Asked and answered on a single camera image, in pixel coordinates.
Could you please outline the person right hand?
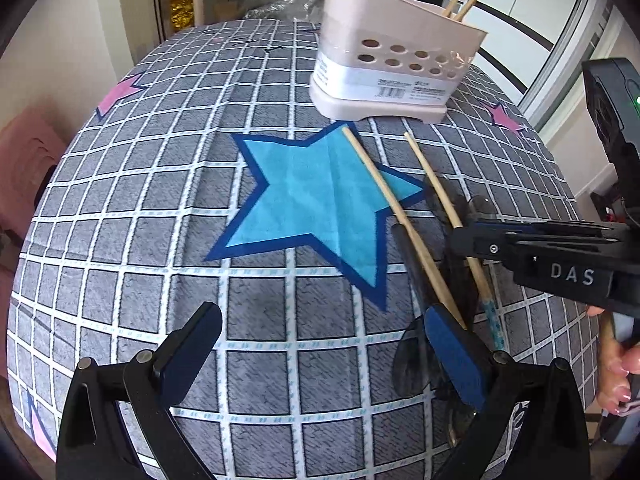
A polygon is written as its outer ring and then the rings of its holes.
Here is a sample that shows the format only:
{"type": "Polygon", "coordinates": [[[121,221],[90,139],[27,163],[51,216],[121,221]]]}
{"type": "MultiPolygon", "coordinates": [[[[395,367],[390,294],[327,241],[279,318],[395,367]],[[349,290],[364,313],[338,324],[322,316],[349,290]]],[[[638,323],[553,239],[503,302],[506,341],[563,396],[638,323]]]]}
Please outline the person right hand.
{"type": "Polygon", "coordinates": [[[639,346],[626,349],[614,336],[612,314],[588,306],[590,318],[599,318],[599,385],[597,401],[605,411],[619,415],[623,403],[631,399],[629,375],[639,374],[639,346]]]}

